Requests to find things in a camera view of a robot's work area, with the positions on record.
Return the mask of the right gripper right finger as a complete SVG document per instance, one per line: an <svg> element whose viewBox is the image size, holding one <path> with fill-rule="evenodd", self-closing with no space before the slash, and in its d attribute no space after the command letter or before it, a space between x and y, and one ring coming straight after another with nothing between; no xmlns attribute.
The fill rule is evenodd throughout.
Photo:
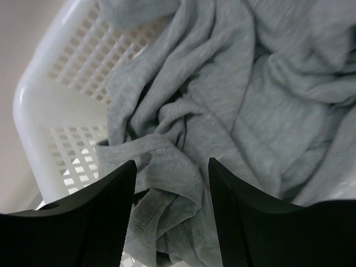
<svg viewBox="0 0 356 267"><path fill-rule="evenodd" d="M302 207L279 200L209 160L223 266L354 266L355 201Z"/></svg>

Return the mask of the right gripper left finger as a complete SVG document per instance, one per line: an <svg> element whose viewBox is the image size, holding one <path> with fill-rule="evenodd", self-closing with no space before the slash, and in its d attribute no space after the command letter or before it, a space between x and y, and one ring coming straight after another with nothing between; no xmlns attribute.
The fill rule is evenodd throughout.
<svg viewBox="0 0 356 267"><path fill-rule="evenodd" d="M130 160L39 210L1 215L1 266L120 266L137 168Z"/></svg>

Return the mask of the grey tank top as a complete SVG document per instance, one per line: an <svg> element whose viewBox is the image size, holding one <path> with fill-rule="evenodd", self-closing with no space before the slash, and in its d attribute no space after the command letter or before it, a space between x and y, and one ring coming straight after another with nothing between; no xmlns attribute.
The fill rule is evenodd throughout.
<svg viewBox="0 0 356 267"><path fill-rule="evenodd" d="M274 197L355 194L354 1L100 1L110 25L164 18L107 87L100 175L134 160L124 251L146 266L221 266L213 157Z"/></svg>

